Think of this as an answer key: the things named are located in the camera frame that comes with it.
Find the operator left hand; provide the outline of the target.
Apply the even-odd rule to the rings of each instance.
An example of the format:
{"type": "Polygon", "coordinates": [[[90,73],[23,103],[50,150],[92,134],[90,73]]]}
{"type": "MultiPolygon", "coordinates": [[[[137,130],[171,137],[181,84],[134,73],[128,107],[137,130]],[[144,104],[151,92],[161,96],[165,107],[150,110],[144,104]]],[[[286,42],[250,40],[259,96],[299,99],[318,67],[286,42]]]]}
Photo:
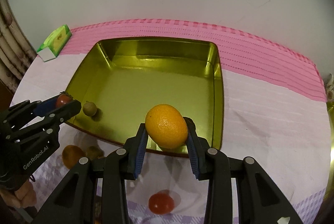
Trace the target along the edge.
{"type": "Polygon", "coordinates": [[[36,192],[30,180],[27,180],[14,193],[1,189],[1,197],[6,205],[16,208],[27,208],[35,206],[37,203],[36,192]]]}

